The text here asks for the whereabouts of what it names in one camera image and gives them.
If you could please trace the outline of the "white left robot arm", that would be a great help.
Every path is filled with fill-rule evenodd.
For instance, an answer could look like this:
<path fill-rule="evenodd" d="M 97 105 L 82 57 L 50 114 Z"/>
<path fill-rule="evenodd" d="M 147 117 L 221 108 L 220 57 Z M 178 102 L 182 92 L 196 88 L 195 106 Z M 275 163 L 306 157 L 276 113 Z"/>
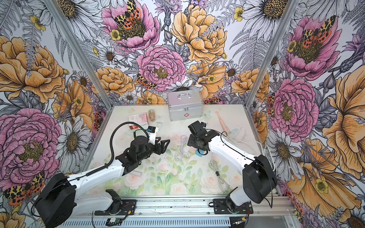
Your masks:
<path fill-rule="evenodd" d="M 119 156 L 114 153 L 113 138 L 116 131 L 113 131 L 109 141 L 111 160 L 108 163 L 70 176 L 59 173 L 50 179 L 33 205 L 45 227 L 55 228 L 70 217 L 89 212 L 128 216 L 125 208 L 131 203 L 123 203 L 112 189 L 87 197 L 82 195 L 108 180 L 129 174 L 151 155 L 166 152 L 169 139 L 162 140 L 154 131 L 145 130 L 142 126 L 138 128 L 144 134 L 134 135 L 130 146 Z"/>

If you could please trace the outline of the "pink electric toothbrush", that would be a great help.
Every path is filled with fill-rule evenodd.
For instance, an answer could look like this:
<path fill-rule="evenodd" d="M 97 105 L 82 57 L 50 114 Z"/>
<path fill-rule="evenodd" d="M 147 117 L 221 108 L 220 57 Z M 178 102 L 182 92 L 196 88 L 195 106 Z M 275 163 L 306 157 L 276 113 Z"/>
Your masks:
<path fill-rule="evenodd" d="M 227 128 L 227 126 L 225 125 L 225 122 L 223 121 L 223 119 L 221 118 L 219 112 L 215 112 L 218 116 L 218 119 L 219 119 L 219 122 L 220 122 L 220 125 L 222 126 L 223 128 L 223 131 L 226 132 L 226 134 L 229 136 L 229 130 Z"/>

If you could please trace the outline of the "teal power strip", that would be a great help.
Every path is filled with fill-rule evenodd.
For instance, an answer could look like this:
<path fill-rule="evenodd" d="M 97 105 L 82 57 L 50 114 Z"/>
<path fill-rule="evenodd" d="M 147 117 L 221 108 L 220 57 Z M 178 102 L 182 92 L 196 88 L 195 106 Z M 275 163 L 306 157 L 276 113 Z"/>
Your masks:
<path fill-rule="evenodd" d="M 195 151 L 195 154 L 199 157 L 202 157 L 203 155 L 200 153 L 200 150 L 199 149 L 196 149 Z"/>

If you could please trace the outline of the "white tube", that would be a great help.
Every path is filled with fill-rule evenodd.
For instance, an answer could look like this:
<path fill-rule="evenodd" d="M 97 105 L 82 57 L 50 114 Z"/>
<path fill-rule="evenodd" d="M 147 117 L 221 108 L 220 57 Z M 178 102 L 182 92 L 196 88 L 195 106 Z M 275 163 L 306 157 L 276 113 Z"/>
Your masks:
<path fill-rule="evenodd" d="M 135 175 L 135 176 L 138 176 L 138 177 L 141 177 L 143 175 L 143 173 L 140 172 L 140 171 L 132 171 L 131 174 Z"/>

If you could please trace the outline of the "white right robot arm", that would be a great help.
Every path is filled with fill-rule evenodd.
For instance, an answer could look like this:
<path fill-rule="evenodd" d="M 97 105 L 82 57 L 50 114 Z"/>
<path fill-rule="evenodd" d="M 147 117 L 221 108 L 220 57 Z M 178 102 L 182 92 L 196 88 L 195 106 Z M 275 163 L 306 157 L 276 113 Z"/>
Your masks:
<path fill-rule="evenodd" d="M 225 198 L 224 205 L 228 211 L 235 213 L 250 201 L 260 204 L 268 195 L 272 195 L 278 181 L 268 158 L 262 154 L 249 154 L 224 139 L 223 133 L 204 127 L 205 124 L 199 121 L 188 126 L 191 134 L 187 145 L 198 152 L 218 154 L 242 172 L 242 184 Z"/>

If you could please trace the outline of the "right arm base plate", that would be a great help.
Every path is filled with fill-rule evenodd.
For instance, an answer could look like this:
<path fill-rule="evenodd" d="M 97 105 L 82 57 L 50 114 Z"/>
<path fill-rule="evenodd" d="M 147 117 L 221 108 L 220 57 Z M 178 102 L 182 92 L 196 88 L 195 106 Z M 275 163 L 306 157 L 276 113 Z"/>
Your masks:
<path fill-rule="evenodd" d="M 213 209 L 214 214 L 244 214 L 250 215 L 253 213 L 253 207 L 251 202 L 246 202 L 243 205 L 235 208 L 229 209 L 225 199 L 213 199 L 213 201 L 208 203 L 208 206 Z"/>

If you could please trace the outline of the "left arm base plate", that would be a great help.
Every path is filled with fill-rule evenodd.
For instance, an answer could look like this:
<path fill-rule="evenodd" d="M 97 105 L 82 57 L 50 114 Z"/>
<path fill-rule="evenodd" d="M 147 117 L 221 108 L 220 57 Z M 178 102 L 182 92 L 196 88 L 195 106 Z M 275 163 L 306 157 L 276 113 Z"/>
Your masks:
<path fill-rule="evenodd" d="M 135 199 L 114 200 L 107 209 L 95 211 L 96 216 L 124 216 L 134 215 L 136 209 Z"/>

